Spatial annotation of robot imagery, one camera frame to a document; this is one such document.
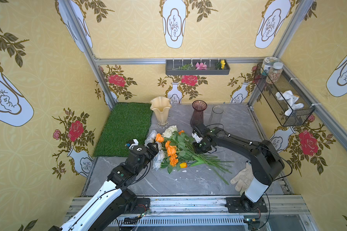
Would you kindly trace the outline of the orange marigold stem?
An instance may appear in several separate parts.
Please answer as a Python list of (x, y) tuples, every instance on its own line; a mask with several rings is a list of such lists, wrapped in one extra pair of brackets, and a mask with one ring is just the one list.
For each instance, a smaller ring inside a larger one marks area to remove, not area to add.
[(179, 137), (181, 137), (181, 138), (187, 138), (188, 137), (184, 130), (181, 130), (178, 134), (179, 134)]

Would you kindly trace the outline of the orange rose stem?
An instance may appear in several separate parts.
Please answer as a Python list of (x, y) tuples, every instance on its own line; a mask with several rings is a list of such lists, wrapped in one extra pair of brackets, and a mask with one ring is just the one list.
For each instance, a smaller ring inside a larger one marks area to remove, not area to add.
[(177, 155), (178, 157), (178, 163), (176, 166), (180, 165), (183, 162), (195, 163), (197, 161), (200, 161), (206, 164), (206, 161), (204, 160), (204, 158), (194, 153), (194, 151), (190, 149), (188, 146), (185, 146), (183, 143), (179, 143), (176, 146), (172, 146), (171, 143), (172, 143), (171, 141), (167, 141), (165, 144), (166, 154), (168, 157), (168, 165), (170, 165), (169, 158), (171, 155)]

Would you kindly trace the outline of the white rose stem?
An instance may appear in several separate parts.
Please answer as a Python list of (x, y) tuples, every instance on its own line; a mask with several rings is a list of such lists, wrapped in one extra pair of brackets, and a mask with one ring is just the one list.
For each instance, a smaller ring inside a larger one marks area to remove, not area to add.
[(192, 138), (191, 135), (187, 135), (187, 138), (181, 138), (179, 137), (179, 133), (180, 131), (178, 131), (177, 126), (170, 126), (169, 128), (167, 128), (165, 130), (165, 132), (163, 133), (163, 137), (164, 137), (164, 146), (166, 144), (167, 141), (171, 141), (171, 145), (172, 146), (176, 146), (179, 143), (183, 143), (185, 146), (188, 146), (190, 149), (193, 149), (192, 143), (194, 142), (194, 139)]

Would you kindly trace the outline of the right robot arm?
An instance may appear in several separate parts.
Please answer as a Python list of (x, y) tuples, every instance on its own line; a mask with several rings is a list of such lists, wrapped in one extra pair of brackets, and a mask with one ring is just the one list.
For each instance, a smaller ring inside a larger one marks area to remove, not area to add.
[(195, 139), (194, 150), (198, 154), (207, 153), (219, 146), (236, 152), (251, 162), (254, 178), (242, 194), (249, 202), (258, 202), (284, 170), (282, 158), (268, 140), (247, 140), (219, 127), (210, 129), (204, 124), (198, 124), (193, 128), (192, 137)]

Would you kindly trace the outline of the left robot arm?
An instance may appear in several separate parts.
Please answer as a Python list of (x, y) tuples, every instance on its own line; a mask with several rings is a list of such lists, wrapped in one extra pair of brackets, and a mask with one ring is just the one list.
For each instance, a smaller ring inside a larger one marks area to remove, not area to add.
[(128, 158), (107, 176), (97, 193), (60, 227), (50, 231), (102, 231), (121, 214), (136, 207), (137, 196), (129, 186), (141, 181), (159, 153), (157, 143), (130, 146)]

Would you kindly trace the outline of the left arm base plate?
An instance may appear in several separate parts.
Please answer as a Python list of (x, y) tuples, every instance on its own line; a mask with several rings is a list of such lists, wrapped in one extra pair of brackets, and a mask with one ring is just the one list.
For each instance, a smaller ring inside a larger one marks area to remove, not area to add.
[(150, 208), (150, 198), (138, 197), (132, 204), (126, 209), (126, 214), (142, 214), (147, 212)]

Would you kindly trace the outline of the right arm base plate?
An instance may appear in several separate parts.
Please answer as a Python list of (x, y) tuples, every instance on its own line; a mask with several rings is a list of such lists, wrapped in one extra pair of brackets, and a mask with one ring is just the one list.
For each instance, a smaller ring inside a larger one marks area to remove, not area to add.
[(225, 207), (229, 213), (267, 213), (269, 211), (263, 198), (252, 202), (247, 197), (226, 197)]

